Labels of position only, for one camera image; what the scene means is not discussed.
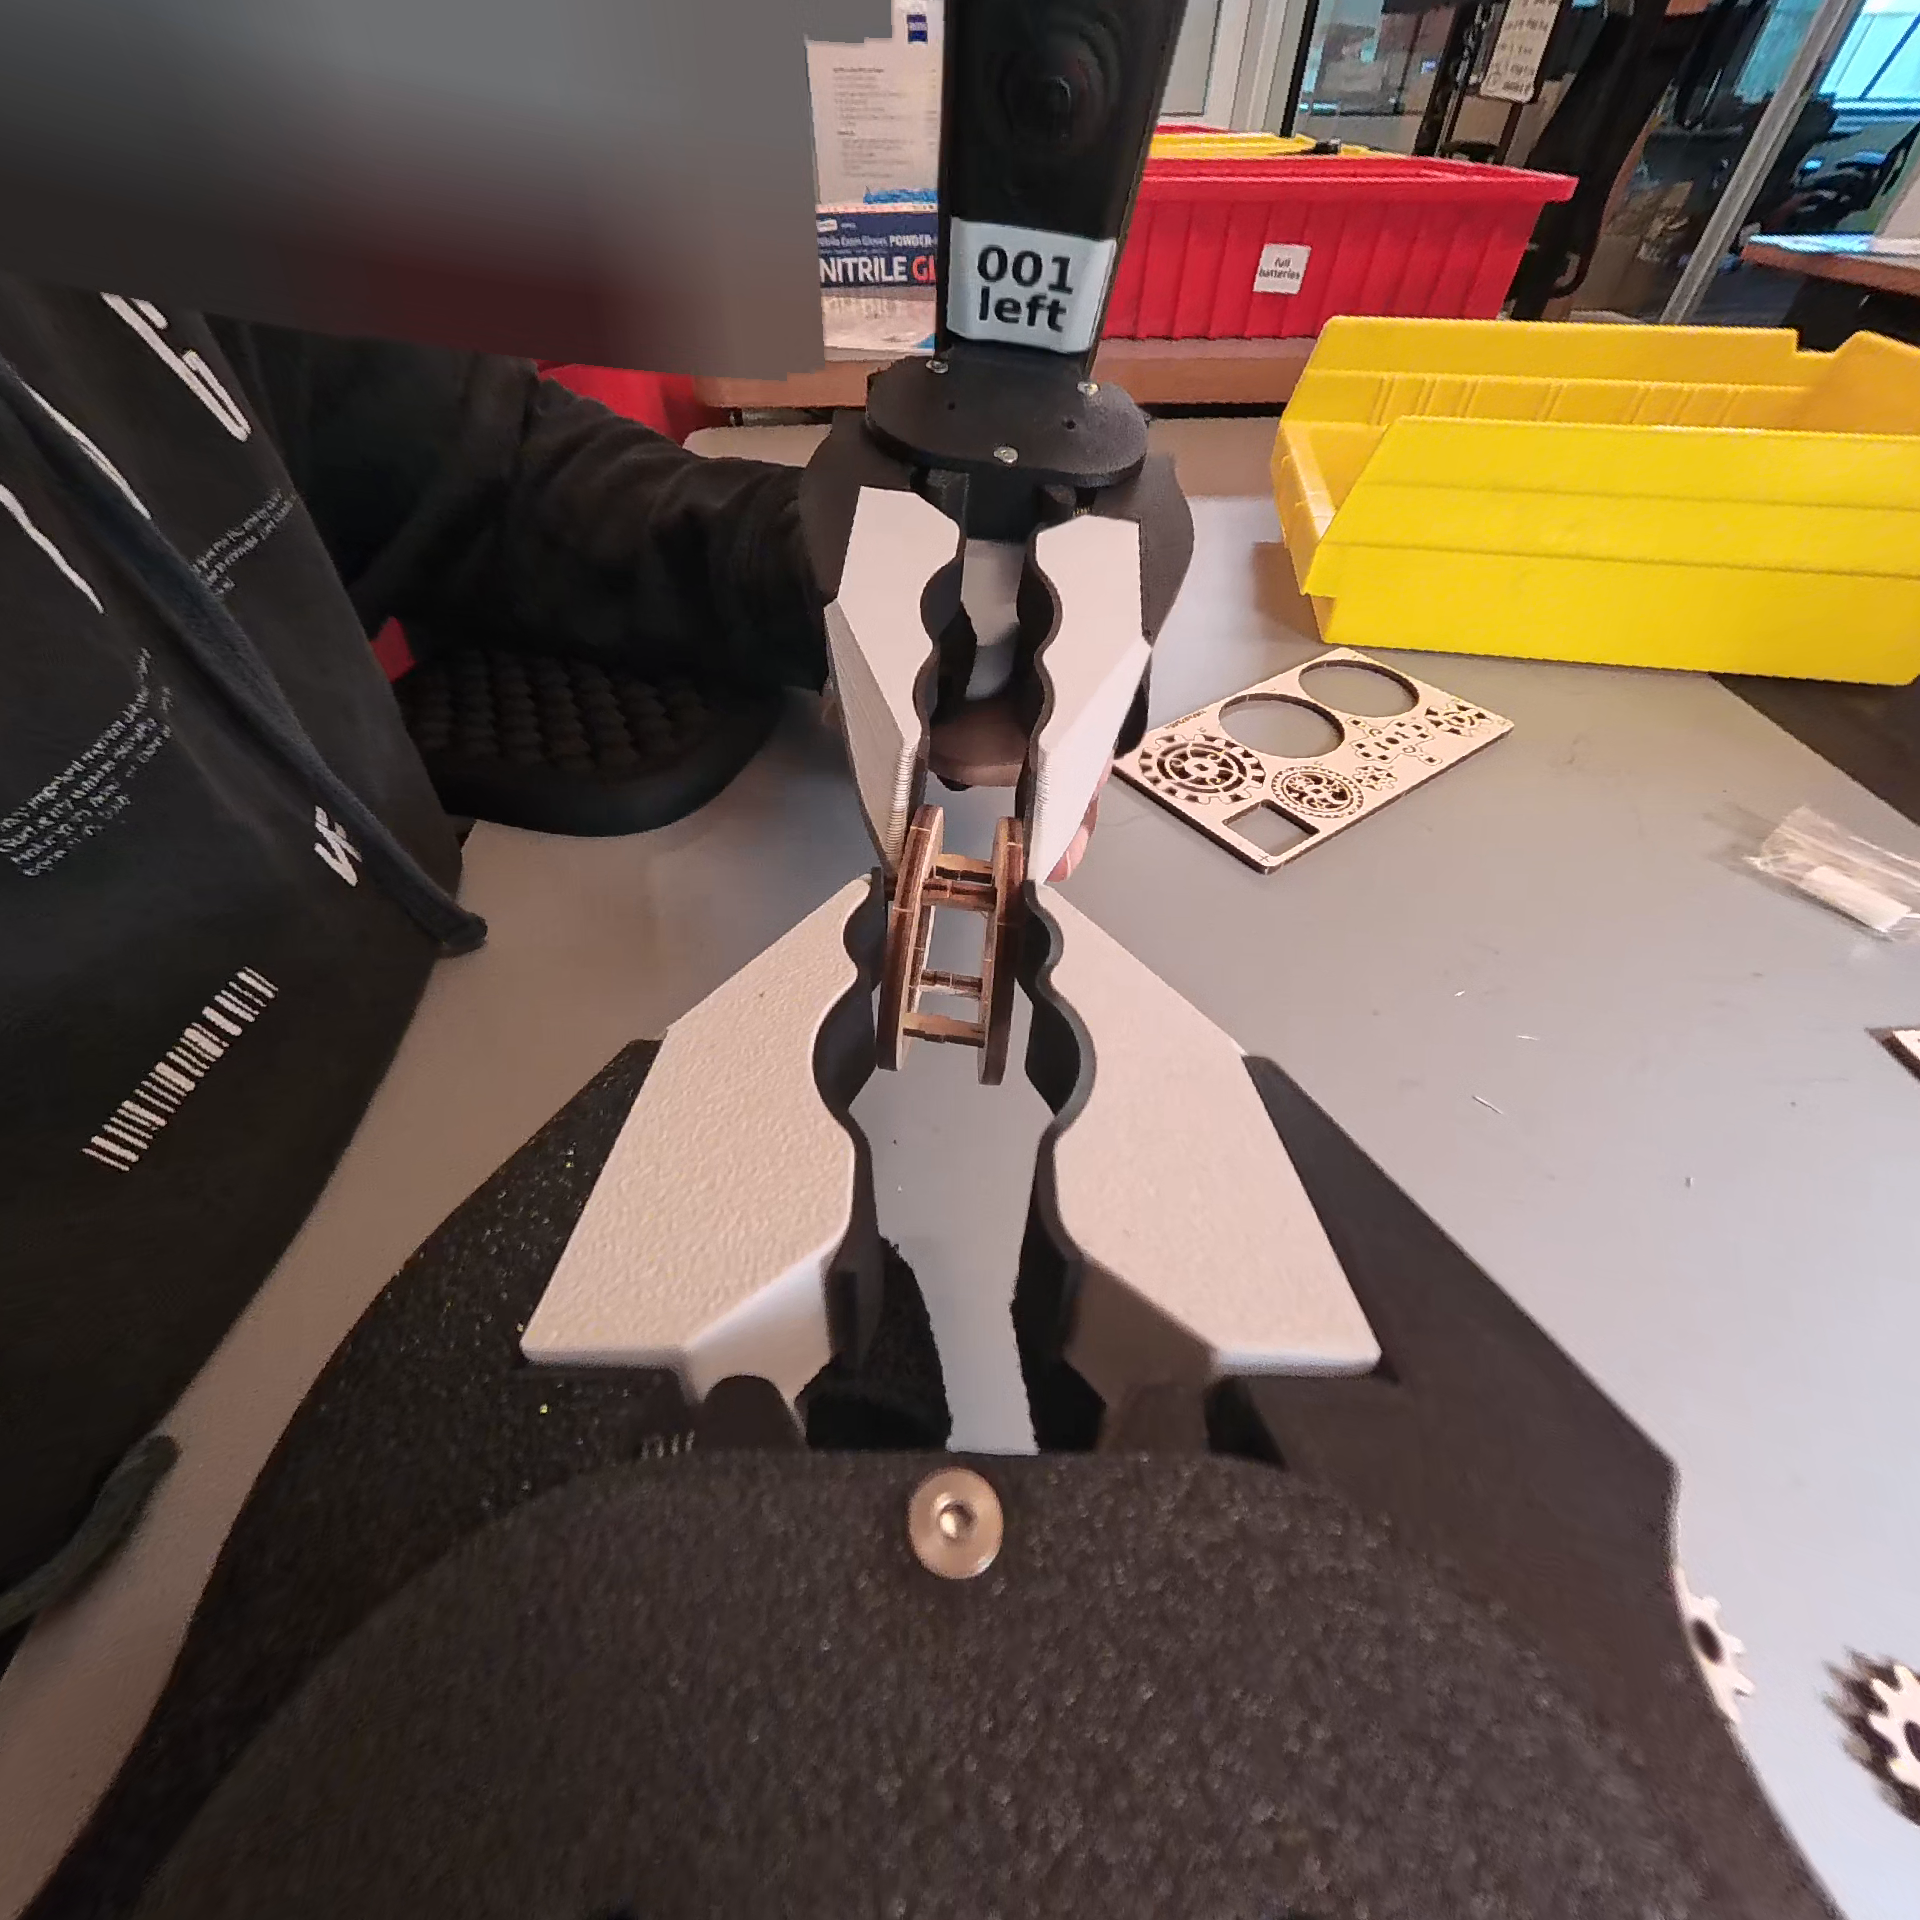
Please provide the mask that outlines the person's black hoodie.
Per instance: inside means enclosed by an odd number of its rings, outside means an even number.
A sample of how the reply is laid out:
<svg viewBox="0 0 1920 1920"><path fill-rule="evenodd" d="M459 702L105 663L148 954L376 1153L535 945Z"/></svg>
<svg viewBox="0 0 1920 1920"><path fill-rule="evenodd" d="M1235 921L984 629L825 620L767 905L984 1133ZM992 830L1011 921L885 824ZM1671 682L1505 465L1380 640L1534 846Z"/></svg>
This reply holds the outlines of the person's black hoodie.
<svg viewBox="0 0 1920 1920"><path fill-rule="evenodd" d="M207 324L4 273L4 1654L484 941L262 400Z"/></svg>

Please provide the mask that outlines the wooden spool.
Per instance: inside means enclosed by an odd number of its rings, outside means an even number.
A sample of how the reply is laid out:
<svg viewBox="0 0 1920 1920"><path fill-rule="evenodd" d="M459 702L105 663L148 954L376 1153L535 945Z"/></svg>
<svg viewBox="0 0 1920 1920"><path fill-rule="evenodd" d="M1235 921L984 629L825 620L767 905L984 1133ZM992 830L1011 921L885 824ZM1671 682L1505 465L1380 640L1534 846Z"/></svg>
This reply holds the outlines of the wooden spool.
<svg viewBox="0 0 1920 1920"><path fill-rule="evenodd" d="M943 812L921 804L903 836L887 895L878 988L875 1065L899 1070L911 1042L975 1053L981 1085L1001 1084L1012 1034L1016 962L1023 938L1023 828L1001 818L992 854L943 849ZM981 919L973 974L927 964L939 912Z"/></svg>

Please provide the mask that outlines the person's left hand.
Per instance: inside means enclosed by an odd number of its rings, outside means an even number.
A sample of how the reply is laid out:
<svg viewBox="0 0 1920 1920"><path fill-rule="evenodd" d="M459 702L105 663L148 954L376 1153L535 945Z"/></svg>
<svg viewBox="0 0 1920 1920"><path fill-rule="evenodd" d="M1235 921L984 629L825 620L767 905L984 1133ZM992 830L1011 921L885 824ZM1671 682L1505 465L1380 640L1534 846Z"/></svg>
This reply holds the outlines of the person's left hand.
<svg viewBox="0 0 1920 1920"><path fill-rule="evenodd" d="M961 708L931 725L927 733L927 767L943 780L952 790L965 786L1011 788L1014 798L1008 812L1023 813L1023 776L1025 733L1023 722L1012 702L989 696L977 703L961 703ZM1064 882L1083 861L1091 839L1096 828L1096 812L1102 796L1113 780L1113 754L1099 762L1099 773L1088 796L1088 807L1075 830L1071 841L1047 872L1047 882Z"/></svg>

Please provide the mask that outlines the clear plastic bag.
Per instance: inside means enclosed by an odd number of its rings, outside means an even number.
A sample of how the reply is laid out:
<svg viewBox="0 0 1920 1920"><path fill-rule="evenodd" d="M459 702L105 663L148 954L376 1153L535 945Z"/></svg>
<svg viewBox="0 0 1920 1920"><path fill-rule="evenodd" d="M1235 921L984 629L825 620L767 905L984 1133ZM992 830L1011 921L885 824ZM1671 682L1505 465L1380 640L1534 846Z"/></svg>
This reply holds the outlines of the clear plastic bag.
<svg viewBox="0 0 1920 1920"><path fill-rule="evenodd" d="M1743 863L1871 936L1918 941L1918 858L1847 832L1813 807L1784 813Z"/></svg>

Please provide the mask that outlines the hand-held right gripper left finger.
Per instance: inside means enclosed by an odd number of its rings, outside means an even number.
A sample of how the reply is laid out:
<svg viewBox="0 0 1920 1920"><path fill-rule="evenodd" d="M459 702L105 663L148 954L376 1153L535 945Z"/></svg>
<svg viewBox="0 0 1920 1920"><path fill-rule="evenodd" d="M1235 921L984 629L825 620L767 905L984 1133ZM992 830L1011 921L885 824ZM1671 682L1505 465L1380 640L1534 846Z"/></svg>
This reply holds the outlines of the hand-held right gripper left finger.
<svg viewBox="0 0 1920 1920"><path fill-rule="evenodd" d="M857 1201L857 1144L819 1045L852 1013L846 882L665 1029L521 1356L671 1374L692 1401L765 1381L798 1404L833 1352L829 1270Z"/></svg>

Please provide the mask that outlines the wooden gear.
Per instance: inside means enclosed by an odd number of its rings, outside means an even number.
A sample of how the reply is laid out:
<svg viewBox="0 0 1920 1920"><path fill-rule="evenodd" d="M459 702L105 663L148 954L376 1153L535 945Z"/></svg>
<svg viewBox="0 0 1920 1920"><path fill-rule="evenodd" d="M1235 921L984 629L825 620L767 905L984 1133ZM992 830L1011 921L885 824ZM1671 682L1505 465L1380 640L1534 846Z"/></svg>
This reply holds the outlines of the wooden gear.
<svg viewBox="0 0 1920 1920"><path fill-rule="evenodd" d="M1918 1670L1849 1648L1830 1665L1825 1704L1843 1745L1873 1780L1878 1796L1918 1825Z"/></svg>
<svg viewBox="0 0 1920 1920"><path fill-rule="evenodd" d="M1717 1597L1694 1591L1685 1568L1671 1568L1671 1583L1677 1618L1699 1674L1712 1694L1721 1719L1736 1727L1742 1722L1742 1708L1755 1692L1743 1668L1743 1644L1728 1629Z"/></svg>

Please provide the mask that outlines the yellow plastic bin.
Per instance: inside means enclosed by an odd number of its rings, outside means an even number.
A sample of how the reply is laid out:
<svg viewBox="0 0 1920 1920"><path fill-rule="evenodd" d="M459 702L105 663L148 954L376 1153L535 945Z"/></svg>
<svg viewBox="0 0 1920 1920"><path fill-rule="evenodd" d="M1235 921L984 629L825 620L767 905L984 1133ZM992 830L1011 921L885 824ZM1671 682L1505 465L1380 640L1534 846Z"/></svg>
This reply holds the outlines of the yellow plastic bin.
<svg viewBox="0 0 1920 1920"><path fill-rule="evenodd" d="M1335 647L1905 685L1918 350L1333 318L1271 457Z"/></svg>

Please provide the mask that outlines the laser-cut wooden sheet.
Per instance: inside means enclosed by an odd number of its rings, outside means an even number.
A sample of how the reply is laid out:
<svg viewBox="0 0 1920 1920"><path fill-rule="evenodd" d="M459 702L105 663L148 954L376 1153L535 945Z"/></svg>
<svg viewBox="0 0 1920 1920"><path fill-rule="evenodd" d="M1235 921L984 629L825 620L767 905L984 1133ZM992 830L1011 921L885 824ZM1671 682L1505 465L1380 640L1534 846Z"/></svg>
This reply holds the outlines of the laser-cut wooden sheet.
<svg viewBox="0 0 1920 1920"><path fill-rule="evenodd" d="M1321 752L1253 737L1261 708L1311 712ZM1142 733L1113 774L1257 872L1379 815L1511 728L1495 710L1335 647Z"/></svg>

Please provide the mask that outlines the red plastic basket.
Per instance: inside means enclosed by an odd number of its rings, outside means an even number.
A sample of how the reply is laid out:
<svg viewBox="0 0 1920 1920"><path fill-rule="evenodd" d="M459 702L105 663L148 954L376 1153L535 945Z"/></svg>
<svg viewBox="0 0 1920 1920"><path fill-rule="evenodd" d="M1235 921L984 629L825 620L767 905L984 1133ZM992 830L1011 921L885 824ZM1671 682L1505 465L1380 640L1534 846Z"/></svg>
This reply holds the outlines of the red plastic basket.
<svg viewBox="0 0 1920 1920"><path fill-rule="evenodd" d="M613 413L637 421L675 442L686 442L689 433L725 422L725 413L701 400L689 374L559 361L535 366L541 377L599 400Z"/></svg>

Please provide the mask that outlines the white cardboard box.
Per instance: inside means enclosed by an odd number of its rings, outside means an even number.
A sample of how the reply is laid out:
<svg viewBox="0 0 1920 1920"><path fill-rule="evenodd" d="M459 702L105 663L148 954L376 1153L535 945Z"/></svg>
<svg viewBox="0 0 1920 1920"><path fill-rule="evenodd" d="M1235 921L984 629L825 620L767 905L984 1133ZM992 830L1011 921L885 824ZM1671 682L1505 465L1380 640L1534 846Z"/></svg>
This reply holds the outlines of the white cardboard box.
<svg viewBox="0 0 1920 1920"><path fill-rule="evenodd" d="M887 33L806 38L819 210L936 201L943 4L894 2Z"/></svg>

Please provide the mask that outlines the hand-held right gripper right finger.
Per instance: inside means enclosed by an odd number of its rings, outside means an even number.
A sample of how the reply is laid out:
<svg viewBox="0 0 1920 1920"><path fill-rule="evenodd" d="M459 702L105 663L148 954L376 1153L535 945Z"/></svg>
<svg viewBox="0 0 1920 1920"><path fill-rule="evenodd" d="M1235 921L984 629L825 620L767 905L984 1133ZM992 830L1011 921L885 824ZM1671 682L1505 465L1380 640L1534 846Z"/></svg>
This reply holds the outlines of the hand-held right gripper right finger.
<svg viewBox="0 0 1920 1920"><path fill-rule="evenodd" d="M1080 1378L1373 1372L1379 1337L1240 1045L1060 890L1031 905L1039 1356Z"/></svg>

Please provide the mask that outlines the red plastic tote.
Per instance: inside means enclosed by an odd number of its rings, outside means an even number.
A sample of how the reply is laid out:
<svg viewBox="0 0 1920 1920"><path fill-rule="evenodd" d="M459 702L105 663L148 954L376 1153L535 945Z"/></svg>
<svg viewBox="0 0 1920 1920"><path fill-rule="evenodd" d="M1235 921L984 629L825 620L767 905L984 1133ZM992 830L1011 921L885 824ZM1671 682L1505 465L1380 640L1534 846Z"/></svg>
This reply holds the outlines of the red plastic tote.
<svg viewBox="0 0 1920 1920"><path fill-rule="evenodd" d="M1577 180L1271 133L1156 133L1108 340L1310 340L1333 318L1495 319Z"/></svg>

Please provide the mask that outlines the blue glove box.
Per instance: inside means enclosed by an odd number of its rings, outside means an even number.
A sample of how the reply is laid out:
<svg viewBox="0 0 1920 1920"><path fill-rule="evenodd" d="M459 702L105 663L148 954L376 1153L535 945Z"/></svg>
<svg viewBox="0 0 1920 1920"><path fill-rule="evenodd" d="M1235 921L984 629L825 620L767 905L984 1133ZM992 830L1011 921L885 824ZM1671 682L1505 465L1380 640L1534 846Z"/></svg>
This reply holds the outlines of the blue glove box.
<svg viewBox="0 0 1920 1920"><path fill-rule="evenodd" d="M816 205L825 297L931 298L939 286L939 201L879 191Z"/></svg>

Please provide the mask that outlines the wooden side table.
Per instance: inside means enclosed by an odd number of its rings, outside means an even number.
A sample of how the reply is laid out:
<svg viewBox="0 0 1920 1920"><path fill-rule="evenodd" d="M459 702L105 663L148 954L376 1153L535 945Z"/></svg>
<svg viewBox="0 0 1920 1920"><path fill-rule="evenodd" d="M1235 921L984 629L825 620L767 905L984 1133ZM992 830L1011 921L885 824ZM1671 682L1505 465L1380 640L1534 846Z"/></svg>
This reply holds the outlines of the wooden side table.
<svg viewBox="0 0 1920 1920"><path fill-rule="evenodd" d="M1871 295L1918 298L1918 238L1870 230L1755 233L1742 260L1799 279L1830 280Z"/></svg>

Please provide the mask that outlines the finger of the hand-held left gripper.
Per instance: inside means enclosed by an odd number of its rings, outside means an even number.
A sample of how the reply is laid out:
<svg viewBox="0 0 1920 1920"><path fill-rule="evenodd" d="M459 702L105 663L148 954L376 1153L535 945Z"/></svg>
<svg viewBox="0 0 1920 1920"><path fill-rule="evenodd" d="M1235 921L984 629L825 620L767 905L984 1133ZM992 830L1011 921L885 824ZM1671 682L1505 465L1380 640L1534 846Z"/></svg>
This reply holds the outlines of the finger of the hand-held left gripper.
<svg viewBox="0 0 1920 1920"><path fill-rule="evenodd" d="M863 487L825 607L851 773L888 872L923 804L939 638L957 606L961 542L961 527L921 493Z"/></svg>
<svg viewBox="0 0 1920 1920"><path fill-rule="evenodd" d="M1113 767L1149 647L1133 520L1083 514L1051 525L1038 533L1036 564L1055 616L1036 655L1041 703L1025 757L1023 863L1044 882Z"/></svg>

